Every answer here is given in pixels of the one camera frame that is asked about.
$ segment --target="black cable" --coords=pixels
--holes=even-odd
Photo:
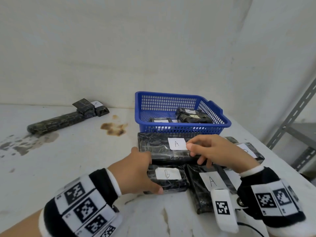
[[[251,228],[251,229],[257,231],[257,232],[259,233],[259,235],[261,235],[262,237],[264,237],[263,234],[261,234],[257,229],[255,229],[255,228],[252,227],[251,225],[248,225],[248,224],[245,224],[245,223],[242,223],[242,222],[237,222],[237,224],[238,224],[238,225],[247,226],[247,227],[249,227],[249,228]]]

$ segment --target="blue plastic basket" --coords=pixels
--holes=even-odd
[[[202,110],[212,120],[213,124],[195,123],[164,123],[149,122],[150,117],[170,117],[176,119],[176,109]],[[140,132],[198,132],[200,134],[220,134],[224,128],[230,127],[231,122],[223,115],[223,110],[212,101],[202,96],[181,95],[159,92],[135,93],[135,121],[139,124]]]

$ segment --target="white backdrop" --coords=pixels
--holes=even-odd
[[[0,103],[201,95],[265,140],[311,79],[316,0],[0,0]]]

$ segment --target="metal shelving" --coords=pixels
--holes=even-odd
[[[293,123],[315,93],[316,78],[267,144],[267,147],[272,150],[281,137],[287,132],[308,145],[308,148],[291,165],[297,171],[300,171],[306,166],[316,155],[316,123]]]

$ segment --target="white table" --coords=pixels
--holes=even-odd
[[[75,111],[74,107],[0,105],[0,142],[3,141],[0,146],[23,138],[27,135],[26,126],[31,123],[72,111]],[[252,143],[265,157],[263,165],[271,167],[291,184],[303,203],[307,218],[316,223],[316,188],[234,119],[228,118],[232,126],[223,130],[221,135],[233,136],[239,142]],[[100,126],[108,122],[128,123],[127,133],[120,137],[107,135]],[[55,191],[66,183],[84,173],[107,167],[128,155],[130,149],[137,146],[138,131],[133,109],[110,109],[108,115],[94,117],[57,131],[58,137],[53,135],[48,140],[50,143],[36,144],[37,148],[29,150],[25,155],[13,150],[14,146],[9,146],[7,151],[0,150],[0,232],[43,208]],[[170,236],[235,236],[220,231],[213,214],[197,215],[188,191],[135,197],[125,195],[115,202],[124,215],[124,222],[115,236],[169,236],[162,215],[164,209],[168,214]],[[266,235],[261,221],[255,221],[243,212],[237,215],[239,221],[250,223]],[[236,236],[254,234],[248,228],[240,227]]]

